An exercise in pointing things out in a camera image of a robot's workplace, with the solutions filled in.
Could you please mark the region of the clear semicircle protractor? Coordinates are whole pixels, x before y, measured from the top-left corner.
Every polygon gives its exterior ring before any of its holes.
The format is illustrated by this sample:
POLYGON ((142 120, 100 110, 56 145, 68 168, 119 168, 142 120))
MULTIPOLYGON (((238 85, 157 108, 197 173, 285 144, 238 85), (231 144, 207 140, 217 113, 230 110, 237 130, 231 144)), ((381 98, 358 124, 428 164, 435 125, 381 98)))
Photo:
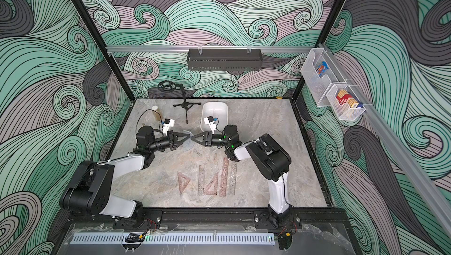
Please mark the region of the clear semicircle protractor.
POLYGON ((191 136, 193 134, 188 130, 184 130, 183 133, 186 135, 189 135, 189 138, 181 146, 181 149, 186 152, 186 151, 191 150, 194 146, 194 142, 191 140, 191 136))

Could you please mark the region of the white plastic storage box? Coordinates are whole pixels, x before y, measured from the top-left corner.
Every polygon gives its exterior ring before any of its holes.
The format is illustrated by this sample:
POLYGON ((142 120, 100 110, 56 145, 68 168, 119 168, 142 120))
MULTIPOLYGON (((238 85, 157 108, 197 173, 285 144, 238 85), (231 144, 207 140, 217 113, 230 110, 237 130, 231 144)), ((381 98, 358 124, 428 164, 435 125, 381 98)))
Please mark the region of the white plastic storage box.
POLYGON ((212 117, 216 126, 215 133, 220 133, 229 124, 229 107, 224 102, 207 102, 202 109, 200 129, 202 132, 211 132, 211 122, 208 117, 212 117))

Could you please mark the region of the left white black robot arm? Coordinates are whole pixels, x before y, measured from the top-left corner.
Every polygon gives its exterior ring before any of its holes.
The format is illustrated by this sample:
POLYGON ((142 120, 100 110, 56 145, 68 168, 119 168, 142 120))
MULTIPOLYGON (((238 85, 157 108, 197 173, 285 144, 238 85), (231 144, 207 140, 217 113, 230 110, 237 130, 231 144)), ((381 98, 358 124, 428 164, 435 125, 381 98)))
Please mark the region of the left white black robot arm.
POLYGON ((74 215, 141 220, 142 203, 113 195, 113 181, 148 168, 155 159, 156 152, 176 150, 190 139, 189 134, 173 130, 157 138, 156 132, 151 126, 141 127, 136 134, 136 147, 125 157, 103 162, 82 162, 59 200, 60 207, 74 215))

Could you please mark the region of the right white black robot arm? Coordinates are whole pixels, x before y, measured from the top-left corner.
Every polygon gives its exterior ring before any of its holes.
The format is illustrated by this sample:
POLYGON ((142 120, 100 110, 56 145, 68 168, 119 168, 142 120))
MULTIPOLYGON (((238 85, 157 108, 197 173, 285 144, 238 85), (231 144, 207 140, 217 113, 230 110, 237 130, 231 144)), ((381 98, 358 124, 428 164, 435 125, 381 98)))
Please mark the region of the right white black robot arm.
POLYGON ((221 134, 202 132, 190 138, 204 147, 224 148, 229 160, 240 162, 251 159, 261 175, 268 180, 269 209, 276 216, 285 215, 289 209, 287 177, 292 162, 290 155, 269 134, 256 140, 242 142, 236 125, 227 125, 221 134))

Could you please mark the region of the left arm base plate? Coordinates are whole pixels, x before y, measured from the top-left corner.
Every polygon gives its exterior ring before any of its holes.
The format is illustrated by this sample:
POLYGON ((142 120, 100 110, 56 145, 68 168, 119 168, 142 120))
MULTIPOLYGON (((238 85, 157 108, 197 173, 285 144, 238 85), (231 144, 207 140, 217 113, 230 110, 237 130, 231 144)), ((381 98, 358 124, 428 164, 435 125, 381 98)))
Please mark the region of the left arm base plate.
POLYGON ((144 208, 142 212, 131 218, 119 218, 113 225, 113 229, 144 230, 149 228, 156 230, 160 227, 162 213, 163 211, 159 209, 144 208))

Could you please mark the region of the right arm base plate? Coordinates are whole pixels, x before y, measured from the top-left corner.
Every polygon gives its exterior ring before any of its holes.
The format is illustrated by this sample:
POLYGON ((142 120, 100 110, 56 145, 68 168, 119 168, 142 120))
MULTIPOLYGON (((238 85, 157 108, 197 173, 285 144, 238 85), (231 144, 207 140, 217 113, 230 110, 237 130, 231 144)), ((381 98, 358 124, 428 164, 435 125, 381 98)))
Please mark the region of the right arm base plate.
POLYGON ((256 210, 254 212, 254 223, 256 229, 267 230, 297 230, 302 229, 300 219, 294 209, 288 209, 281 214, 271 209, 256 210))

